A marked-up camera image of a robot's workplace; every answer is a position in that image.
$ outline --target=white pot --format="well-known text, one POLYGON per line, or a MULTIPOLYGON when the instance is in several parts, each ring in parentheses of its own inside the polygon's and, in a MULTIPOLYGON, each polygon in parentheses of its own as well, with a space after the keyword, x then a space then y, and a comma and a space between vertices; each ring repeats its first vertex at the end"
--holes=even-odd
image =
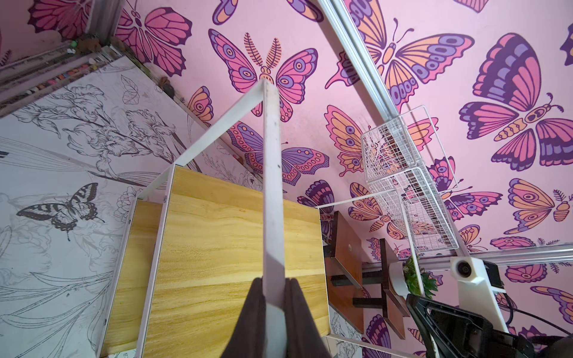
POLYGON ((396 291, 396 294, 406 298, 410 291, 408 291, 408 285, 406 285, 406 279, 404 278, 403 266, 404 263, 402 261, 391 263, 388 267, 388 274, 390 275, 390 283, 394 291, 396 291))

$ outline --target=white metal bar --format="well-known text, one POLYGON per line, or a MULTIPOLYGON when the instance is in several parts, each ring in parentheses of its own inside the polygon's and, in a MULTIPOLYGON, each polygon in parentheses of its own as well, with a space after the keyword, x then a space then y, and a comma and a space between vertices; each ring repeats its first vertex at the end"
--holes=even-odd
POLYGON ((282 207, 282 154, 280 136, 280 98, 278 89, 261 80, 264 125, 263 260, 262 292, 265 295, 265 356, 284 357, 287 351, 285 323, 285 242, 282 207))
POLYGON ((145 304, 143 306, 142 321, 141 321, 141 325, 139 326, 138 344, 137 344, 137 348, 135 351, 135 357, 136 358, 142 358, 143 357, 143 350, 145 348, 145 341, 147 338, 147 324, 149 322, 149 315, 151 313, 151 301, 153 299, 153 292, 155 291, 155 279, 157 277, 157 268, 159 265, 159 255, 161 253, 161 245, 163 243, 163 232, 165 231, 165 221, 167 219, 167 209, 169 207, 169 197, 171 196, 171 187, 173 185, 173 177, 175 175, 175 169, 176 168, 177 168, 177 166, 172 164, 169 166, 169 168, 166 171, 167 172, 167 187, 165 189, 165 196, 163 197, 163 207, 161 209, 161 217, 159 218, 159 228, 157 230, 157 240, 155 242, 155 250, 153 252, 153 261, 151 262, 151 271, 150 271, 150 275, 149 275, 149 283, 147 284, 147 294, 145 297, 145 304))
POLYGON ((319 3, 384 121, 398 117, 398 110, 344 2, 319 0, 319 3))
POLYGON ((418 286, 420 287, 420 296, 426 297, 424 292, 424 284, 422 281, 422 276, 420 275, 420 266, 418 265, 418 257, 416 256, 416 245, 414 244, 412 230, 410 229, 410 223, 408 222, 408 214, 406 213, 406 207, 402 202, 400 202, 400 209, 402 210, 402 219, 404 220, 404 226, 406 227, 406 236, 408 237, 408 243, 410 244, 410 250, 412 251, 412 261, 414 261, 414 268, 416 269, 416 279, 418 281, 418 286))
POLYGON ((346 204, 346 203, 353 202, 353 201, 355 201, 355 200, 366 199, 366 198, 372 198, 374 195, 388 194, 389 192, 393 192, 393 191, 396 191, 396 189, 388 189, 388 190, 384 190, 384 191, 374 192, 374 193, 372 193, 372 194, 357 196, 356 198, 350 198, 350 199, 346 199, 346 200, 343 200, 343 201, 340 201, 340 202, 336 202, 336 203, 332 203, 332 204, 317 205, 317 206, 315 206, 314 208, 320 209, 320 208, 323 208, 323 207, 329 207, 329 206, 334 206, 334 205, 339 205, 339 204, 346 204))
POLYGON ((108 323, 109 323, 109 315, 111 314, 111 310, 113 308, 113 299, 115 298, 115 291, 117 289, 117 283, 119 282, 119 274, 121 272, 121 266, 123 265, 123 258, 125 257, 125 250, 127 249, 127 239, 129 237, 129 231, 131 230, 131 223, 133 222, 135 207, 137 206, 138 199, 135 198, 134 201, 131 203, 131 207, 129 208, 128 222, 125 224, 123 228, 123 236, 121 237, 121 246, 119 249, 119 255, 117 256, 117 262, 115 264, 115 269, 113 270, 113 279, 109 286, 109 296, 108 296, 108 303, 107 306, 104 308, 104 326, 101 332, 100 340, 97 343, 97 355, 99 357, 101 354, 101 349, 103 348, 104 341, 105 341, 105 334, 107 333, 108 323))
POLYGON ((243 118, 251 109, 257 106, 263 99, 263 86, 265 81, 258 81, 257 84, 244 94, 215 124, 209 128, 191 147, 189 147, 177 160, 175 164, 186 166, 202 151, 211 145, 217 138, 222 136, 233 124, 243 118))
POLYGON ((367 342, 362 342, 362 341, 358 341, 355 339, 351 339, 351 338, 346 338, 346 337, 342 337, 339 335, 336 335, 334 333, 331 333, 329 335, 327 335, 327 337, 333 338, 337 341, 341 341, 341 342, 348 342, 351 344, 356 344, 359 345, 360 347, 363 348, 369 348, 372 349, 373 351, 378 351, 378 352, 382 352, 382 353, 387 353, 389 355, 391 355, 392 358, 394 357, 400 357, 400 358, 419 358, 418 356, 409 354, 409 353, 404 353, 404 352, 400 352, 400 351, 395 351, 394 349, 390 349, 390 348, 386 348, 386 347, 382 347, 381 345, 375 345, 375 344, 370 344, 367 342))

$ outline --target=leaf drawing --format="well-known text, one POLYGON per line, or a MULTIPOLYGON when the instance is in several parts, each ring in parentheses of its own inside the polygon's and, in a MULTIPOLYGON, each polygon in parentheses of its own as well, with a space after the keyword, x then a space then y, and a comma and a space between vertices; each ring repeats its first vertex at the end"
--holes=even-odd
POLYGON ((123 82, 123 87, 125 88, 125 92, 121 98, 123 103, 139 104, 138 86, 124 75, 121 75, 121 81, 123 82))

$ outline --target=purple butterfly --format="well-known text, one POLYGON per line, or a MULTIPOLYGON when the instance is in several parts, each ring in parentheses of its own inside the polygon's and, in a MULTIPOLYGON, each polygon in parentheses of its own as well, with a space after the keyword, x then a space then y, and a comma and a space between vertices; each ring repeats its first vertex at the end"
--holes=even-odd
MULTIPOLYGON (((296 200, 303 205, 315 207, 317 205, 330 204, 334 202, 334 193, 326 180, 319 180, 311 184, 305 192, 307 196, 299 196, 296 200)), ((320 228, 322 229, 323 240, 330 244, 332 241, 332 229, 334 225, 333 206, 320 209, 320 228)))
POLYGON ((543 286, 533 286, 531 290, 553 297, 559 303, 559 312, 563 315, 565 322, 573 324, 573 294, 543 286))
MULTIPOLYGON (((434 178, 435 185, 439 192, 448 190, 454 180, 456 162, 453 157, 449 157, 448 160, 450 161, 452 170, 448 167, 446 158, 436 159, 434 164, 428 168, 430 175, 434 178)), ((443 193, 442 200, 444 200, 444 204, 452 215, 452 219, 454 219, 454 221, 463 218, 464 214, 469 216, 481 216, 481 214, 483 214, 490 205, 497 205, 497 202, 501 200, 502 197, 500 193, 493 191, 476 191, 457 195, 452 195, 452 193, 454 193, 453 190, 443 193)))
MULTIPOLYGON (((227 133, 231 143, 245 153, 247 164, 262 174, 262 137, 243 122, 236 122, 227 133)), ((282 151, 282 181, 295 186, 301 174, 314 174, 328 167, 328 156, 304 147, 287 148, 282 151)))
POLYGON ((221 0, 221 3, 213 13, 213 23, 215 25, 223 25, 225 21, 231 18, 231 15, 237 9, 239 0, 221 0))
MULTIPOLYGON (((370 325, 366 329, 366 336, 368 339, 362 337, 362 342, 392 348, 388 327, 386 326, 386 322, 384 322, 384 318, 379 314, 372 317, 370 325)), ((368 348, 362 348, 362 356, 364 358, 391 358, 391 355, 388 353, 382 353, 368 348)))
POLYGON ((569 36, 567 36, 567 39, 559 48, 567 54, 567 57, 565 58, 565 66, 573 64, 573 23, 569 25, 567 30, 569 30, 569 36))
MULTIPOLYGON (((217 55, 225 62, 229 70, 229 78, 235 89, 247 93, 257 80, 266 79, 277 85, 280 94, 281 121, 287 122, 292 117, 292 104, 301 104, 304 101, 304 83, 316 70, 319 55, 315 49, 303 50, 287 59, 278 69, 276 81, 270 76, 270 70, 278 65, 281 59, 281 44, 274 39, 265 62, 255 47, 249 33, 245 33, 244 43, 249 57, 261 68, 257 73, 247 57, 231 41, 217 31, 210 29, 209 38, 217 55)), ((257 117, 262 115, 262 103, 252 110, 257 117)))

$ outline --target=floral line drawing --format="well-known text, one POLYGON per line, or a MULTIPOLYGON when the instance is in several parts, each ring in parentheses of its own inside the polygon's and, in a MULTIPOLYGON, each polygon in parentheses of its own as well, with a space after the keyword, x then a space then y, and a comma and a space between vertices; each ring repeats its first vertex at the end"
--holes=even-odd
POLYGON ((121 81, 125 88, 125 92, 121 98, 123 104, 139 104, 138 86, 124 75, 121 75, 121 81))
POLYGON ((95 276, 80 277, 80 278, 61 278, 61 277, 48 276, 40 273, 31 273, 31 274, 40 282, 50 287, 35 288, 35 289, 17 289, 17 288, 0 286, 0 293, 1 293, 0 302, 19 301, 19 300, 26 300, 25 302, 27 302, 27 300, 32 298, 39 298, 32 304, 29 304, 19 310, 16 310, 11 314, 1 315, 0 320, 2 322, 9 324, 13 327, 22 329, 37 329, 37 328, 46 329, 46 332, 43 335, 38 336, 37 338, 38 342, 36 342, 26 351, 17 355, 15 358, 21 358, 27 355, 32 350, 36 349, 46 341, 50 340, 57 333, 63 331, 63 334, 58 340, 58 343, 48 355, 48 357, 50 358, 59 357, 62 350, 64 349, 64 345, 66 343, 68 335, 70 334, 70 331, 74 327, 74 324, 78 321, 78 319, 84 313, 84 311, 88 309, 88 307, 99 303, 98 312, 90 322, 87 331, 88 340, 91 343, 92 348, 95 349, 97 344, 97 337, 99 335, 99 329, 101 329, 100 319, 105 307, 105 301, 106 301, 105 294, 111 283, 113 272, 106 272, 95 276), (35 317, 23 316, 23 314, 27 312, 31 311, 36 312, 35 311, 36 308, 39 308, 40 306, 50 302, 51 300, 60 297, 67 297, 70 295, 70 293, 73 293, 74 291, 81 288, 87 289, 91 286, 101 285, 101 284, 103 284, 104 287, 99 291, 96 290, 92 292, 88 290, 88 292, 92 295, 91 298, 85 300, 84 302, 80 303, 79 305, 76 305, 75 307, 64 313, 52 317, 42 317, 45 315, 42 313, 37 313, 35 317))

